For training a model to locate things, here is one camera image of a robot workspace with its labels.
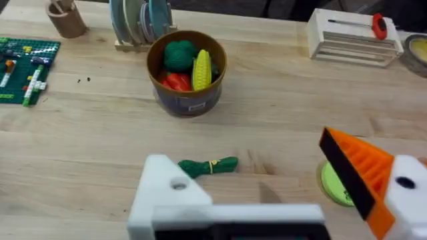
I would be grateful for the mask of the bare white left gripper left finger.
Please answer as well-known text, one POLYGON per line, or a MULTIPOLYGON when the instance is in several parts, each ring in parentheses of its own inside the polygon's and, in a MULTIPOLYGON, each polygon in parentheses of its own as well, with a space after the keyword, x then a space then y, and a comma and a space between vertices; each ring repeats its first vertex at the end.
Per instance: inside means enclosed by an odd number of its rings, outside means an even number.
POLYGON ((157 206, 211 205, 212 198, 167 155, 148 155, 129 210, 130 239, 153 239, 151 224, 157 206))

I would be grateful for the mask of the white orange left gripper right finger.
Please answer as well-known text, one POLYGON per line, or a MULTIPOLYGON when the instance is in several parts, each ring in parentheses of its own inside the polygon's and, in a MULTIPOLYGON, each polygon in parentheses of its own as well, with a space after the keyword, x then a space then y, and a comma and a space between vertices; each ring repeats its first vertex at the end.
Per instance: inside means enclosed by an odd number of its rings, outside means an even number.
POLYGON ((426 164, 325 127, 320 149, 376 239, 426 238, 426 164))

